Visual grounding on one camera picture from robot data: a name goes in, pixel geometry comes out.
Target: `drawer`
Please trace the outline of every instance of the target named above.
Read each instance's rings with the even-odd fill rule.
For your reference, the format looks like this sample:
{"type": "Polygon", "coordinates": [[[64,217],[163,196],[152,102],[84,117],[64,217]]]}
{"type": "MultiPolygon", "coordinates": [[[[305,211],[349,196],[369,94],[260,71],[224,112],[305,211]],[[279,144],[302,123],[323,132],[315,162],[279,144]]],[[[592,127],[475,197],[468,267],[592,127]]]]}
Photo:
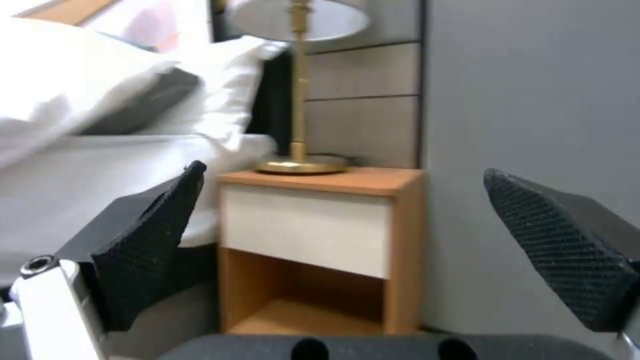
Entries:
{"type": "Polygon", "coordinates": [[[221,200],[223,246],[388,278],[387,198],[227,184],[221,200]]]}

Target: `gray wall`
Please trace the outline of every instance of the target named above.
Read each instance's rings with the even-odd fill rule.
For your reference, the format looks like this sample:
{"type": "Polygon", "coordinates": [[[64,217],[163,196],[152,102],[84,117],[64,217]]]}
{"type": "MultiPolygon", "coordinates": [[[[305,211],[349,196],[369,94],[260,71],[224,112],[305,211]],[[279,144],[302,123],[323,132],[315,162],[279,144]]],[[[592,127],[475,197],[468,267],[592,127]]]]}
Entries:
{"type": "Polygon", "coordinates": [[[607,349],[494,215],[496,167],[589,195],[640,225],[640,1],[431,0],[425,322],[607,349]]]}

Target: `white bedsheet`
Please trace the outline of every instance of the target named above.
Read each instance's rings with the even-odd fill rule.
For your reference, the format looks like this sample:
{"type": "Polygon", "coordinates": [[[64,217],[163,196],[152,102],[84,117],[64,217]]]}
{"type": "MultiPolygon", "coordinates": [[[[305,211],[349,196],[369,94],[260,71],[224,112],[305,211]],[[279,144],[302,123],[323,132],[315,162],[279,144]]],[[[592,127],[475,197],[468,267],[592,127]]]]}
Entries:
{"type": "Polygon", "coordinates": [[[13,282],[25,260],[56,252],[115,198],[171,179],[193,160],[207,171],[181,246],[211,242],[215,177],[251,167],[274,148],[264,135],[244,135],[237,151],[200,135],[79,136],[3,169],[0,284],[13,282]]]}

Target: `gray lamp shade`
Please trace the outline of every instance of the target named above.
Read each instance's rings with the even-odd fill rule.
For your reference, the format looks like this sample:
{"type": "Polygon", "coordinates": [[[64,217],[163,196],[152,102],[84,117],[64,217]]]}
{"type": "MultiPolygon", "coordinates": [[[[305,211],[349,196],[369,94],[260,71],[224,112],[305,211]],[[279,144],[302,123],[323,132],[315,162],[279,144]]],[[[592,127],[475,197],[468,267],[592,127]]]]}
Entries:
{"type": "MultiPolygon", "coordinates": [[[[243,33],[277,41],[293,41],[291,0],[231,0],[230,20],[243,33]]],[[[310,0],[307,41],[353,35],[369,25],[365,0],[310,0]]]]}

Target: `wooden nightstand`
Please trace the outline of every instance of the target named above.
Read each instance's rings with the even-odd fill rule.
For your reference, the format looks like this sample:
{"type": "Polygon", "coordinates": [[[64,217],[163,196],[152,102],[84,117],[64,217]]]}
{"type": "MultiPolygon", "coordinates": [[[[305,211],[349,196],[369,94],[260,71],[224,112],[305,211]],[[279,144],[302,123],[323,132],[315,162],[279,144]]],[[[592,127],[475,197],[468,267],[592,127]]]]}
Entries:
{"type": "Polygon", "coordinates": [[[231,334],[407,334],[422,294],[422,171],[220,176],[231,334]]]}

